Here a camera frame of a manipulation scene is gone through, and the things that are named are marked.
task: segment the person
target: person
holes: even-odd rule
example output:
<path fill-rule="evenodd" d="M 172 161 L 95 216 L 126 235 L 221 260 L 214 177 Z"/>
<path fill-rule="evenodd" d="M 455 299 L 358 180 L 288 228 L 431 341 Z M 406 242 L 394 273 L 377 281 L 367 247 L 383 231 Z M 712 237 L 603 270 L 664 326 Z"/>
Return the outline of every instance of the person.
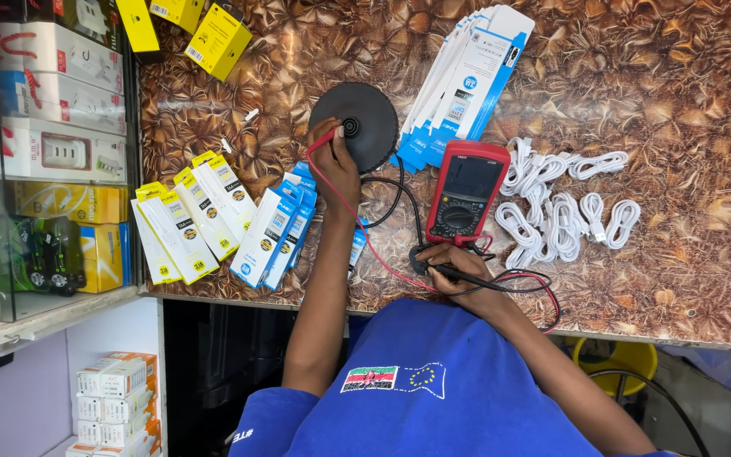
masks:
<path fill-rule="evenodd" d="M 320 122 L 308 144 L 330 129 L 335 136 L 312 161 L 357 208 L 360 179 L 340 120 Z M 453 297 L 455 304 L 395 300 L 371 318 L 337 372 L 355 220 L 315 180 L 327 209 L 282 386 L 249 396 L 230 457 L 670 455 L 495 290 Z M 453 245 L 418 258 L 492 279 L 478 255 Z M 429 274 L 444 294 L 474 287 Z"/>

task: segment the multimeter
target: multimeter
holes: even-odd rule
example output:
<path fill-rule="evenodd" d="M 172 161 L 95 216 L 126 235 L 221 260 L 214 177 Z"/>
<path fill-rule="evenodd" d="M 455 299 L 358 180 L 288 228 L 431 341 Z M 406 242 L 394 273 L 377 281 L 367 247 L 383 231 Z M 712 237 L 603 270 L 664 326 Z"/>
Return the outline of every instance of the multimeter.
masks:
<path fill-rule="evenodd" d="M 507 175 L 507 148 L 481 141 L 451 140 L 427 216 L 425 238 L 460 245 L 456 236 L 481 234 L 486 213 Z"/>

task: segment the countertop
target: countertop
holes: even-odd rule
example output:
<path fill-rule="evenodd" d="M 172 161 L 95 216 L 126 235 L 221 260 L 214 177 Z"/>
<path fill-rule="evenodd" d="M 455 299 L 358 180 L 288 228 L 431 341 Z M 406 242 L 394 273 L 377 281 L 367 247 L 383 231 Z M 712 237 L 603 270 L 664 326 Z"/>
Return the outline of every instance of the countertop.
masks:
<path fill-rule="evenodd" d="M 299 153 L 318 97 L 342 81 L 380 88 L 405 118 L 442 38 L 486 2 L 395 0 L 246 2 L 234 0 L 253 32 L 227 81 L 183 51 L 190 35 L 154 18 L 166 61 L 140 71 L 144 182 L 174 175 L 226 138 L 231 166 L 257 199 L 280 182 Z M 731 347 L 731 2 L 543 0 L 515 2 L 536 21 L 482 140 L 533 138 L 539 150 L 593 156 L 627 151 L 624 171 L 584 182 L 563 176 L 555 191 L 604 198 L 604 223 L 631 198 L 642 217 L 625 247 L 583 248 L 577 261 L 534 264 L 554 279 L 563 306 L 560 332 Z M 249 121 L 252 109 L 259 114 Z M 437 169 L 406 175 L 426 217 Z M 398 177 L 392 165 L 380 176 Z M 376 219 L 391 203 L 389 184 L 364 186 L 361 214 Z M 323 203 L 299 267 L 283 286 L 250 289 L 228 270 L 154 295 L 263 306 L 296 306 L 313 261 Z M 398 272 L 413 275 L 410 204 L 370 230 L 371 243 Z M 487 219 L 492 252 L 513 241 Z M 503 270 L 491 263 L 495 273 Z M 434 298 L 395 279 L 366 250 L 352 275 L 349 306 L 374 312 L 397 297 Z M 515 297 L 534 322 L 553 310 L 542 295 Z"/>

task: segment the black round device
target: black round device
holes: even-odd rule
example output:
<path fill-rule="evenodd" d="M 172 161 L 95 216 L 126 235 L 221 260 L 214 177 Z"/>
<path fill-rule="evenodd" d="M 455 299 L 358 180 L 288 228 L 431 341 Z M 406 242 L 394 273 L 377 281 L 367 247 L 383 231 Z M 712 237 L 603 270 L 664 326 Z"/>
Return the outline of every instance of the black round device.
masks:
<path fill-rule="evenodd" d="M 346 149 L 361 175 L 376 170 L 396 151 L 399 120 L 378 88 L 359 82 L 330 88 L 312 109 L 310 129 L 330 117 L 343 121 Z"/>

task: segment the yellow bucket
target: yellow bucket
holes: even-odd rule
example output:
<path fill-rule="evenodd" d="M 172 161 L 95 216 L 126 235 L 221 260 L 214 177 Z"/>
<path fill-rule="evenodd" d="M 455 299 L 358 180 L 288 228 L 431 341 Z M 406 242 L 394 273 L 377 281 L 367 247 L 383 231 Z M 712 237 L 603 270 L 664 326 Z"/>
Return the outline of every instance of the yellow bucket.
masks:
<path fill-rule="evenodd" d="M 607 345 L 610 350 L 610 355 L 580 355 L 583 344 L 591 341 Z M 622 369 L 635 372 L 647 379 L 653 379 L 653 376 L 656 374 L 656 364 L 658 363 L 656 347 L 650 343 L 603 341 L 577 337 L 566 338 L 566 343 L 570 346 L 572 361 L 585 373 L 593 373 L 606 369 Z M 606 394 L 612 397 L 616 395 L 616 388 L 619 386 L 620 380 L 619 375 L 597 376 L 593 380 Z M 645 383 L 641 380 L 635 377 L 628 377 L 624 383 L 624 395 L 635 394 L 644 386 Z"/>

